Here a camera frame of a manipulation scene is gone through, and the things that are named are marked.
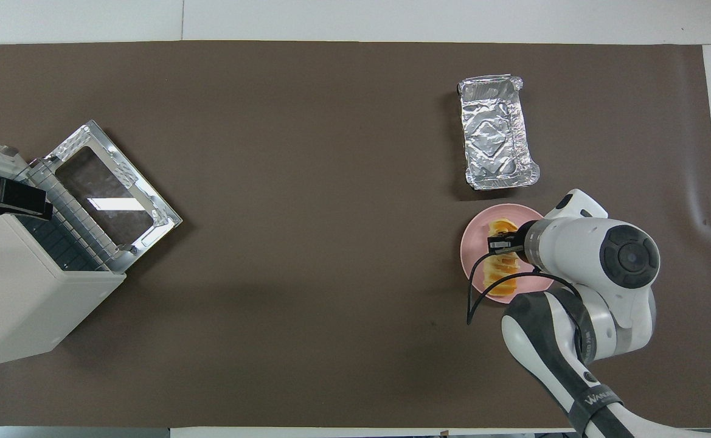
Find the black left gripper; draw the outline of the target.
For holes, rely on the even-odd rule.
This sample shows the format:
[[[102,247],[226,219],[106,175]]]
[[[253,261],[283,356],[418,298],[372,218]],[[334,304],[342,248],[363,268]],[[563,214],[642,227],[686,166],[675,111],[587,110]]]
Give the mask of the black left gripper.
[[[47,192],[8,178],[0,178],[0,215],[19,215],[49,221],[53,205]]]

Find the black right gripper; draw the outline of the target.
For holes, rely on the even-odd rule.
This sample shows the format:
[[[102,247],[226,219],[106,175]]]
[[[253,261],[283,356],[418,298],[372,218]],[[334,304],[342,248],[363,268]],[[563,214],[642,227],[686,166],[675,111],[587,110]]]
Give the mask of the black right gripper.
[[[527,221],[514,232],[503,232],[503,238],[488,238],[488,253],[515,253],[517,256],[525,256],[525,241],[529,230],[530,222]]]

